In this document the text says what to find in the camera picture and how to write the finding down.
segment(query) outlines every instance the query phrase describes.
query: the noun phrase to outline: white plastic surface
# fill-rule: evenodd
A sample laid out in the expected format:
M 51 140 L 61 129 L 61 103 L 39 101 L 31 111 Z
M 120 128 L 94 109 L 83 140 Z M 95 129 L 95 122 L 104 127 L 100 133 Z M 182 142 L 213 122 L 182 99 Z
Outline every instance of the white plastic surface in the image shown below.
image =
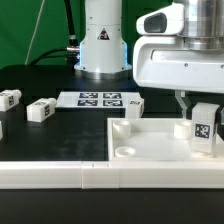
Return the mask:
M 0 111 L 7 111 L 19 104 L 20 90 L 5 90 L 0 93 Z
M 223 57 L 223 51 L 187 51 L 181 37 L 141 37 L 133 76 L 143 87 L 224 93 Z
M 167 28 L 164 33 L 147 33 L 144 29 L 145 19 L 156 14 L 163 13 L 167 18 Z M 184 28 L 184 6 L 173 3 L 171 6 L 160 9 L 156 12 L 149 13 L 137 20 L 137 31 L 141 35 L 176 35 Z
M 33 122 L 42 122 L 55 113 L 56 99 L 39 99 L 27 106 L 27 120 Z
M 117 73 L 131 69 L 127 45 L 121 37 L 121 0 L 85 0 L 86 36 L 75 69 Z
M 129 122 L 128 138 L 114 136 L 114 122 Z M 177 139 L 176 123 L 183 119 L 108 119 L 108 147 L 110 161 L 195 161 L 212 159 L 192 151 L 191 138 Z M 213 161 L 224 162 L 224 144 L 217 143 Z
M 1 162 L 0 189 L 82 188 L 81 162 Z

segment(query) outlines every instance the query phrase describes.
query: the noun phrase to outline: white platform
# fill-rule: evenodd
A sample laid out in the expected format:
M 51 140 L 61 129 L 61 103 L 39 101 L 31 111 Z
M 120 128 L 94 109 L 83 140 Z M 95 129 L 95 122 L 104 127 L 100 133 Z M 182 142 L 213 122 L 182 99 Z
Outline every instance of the white platform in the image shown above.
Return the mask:
M 108 120 L 110 161 L 1 162 L 0 189 L 224 188 L 224 142 L 220 137 L 216 156 L 211 158 L 190 153 L 188 141 L 172 144 L 175 119 L 159 120 L 163 125 L 154 126 L 157 119 L 132 120 L 131 136 L 125 141 L 111 138 L 114 120 Z M 141 129 L 134 125 L 139 122 L 145 124 Z M 116 158 L 114 149 L 124 143 L 138 153 Z
M 139 93 L 132 92 L 61 92 L 56 108 L 127 108 Z

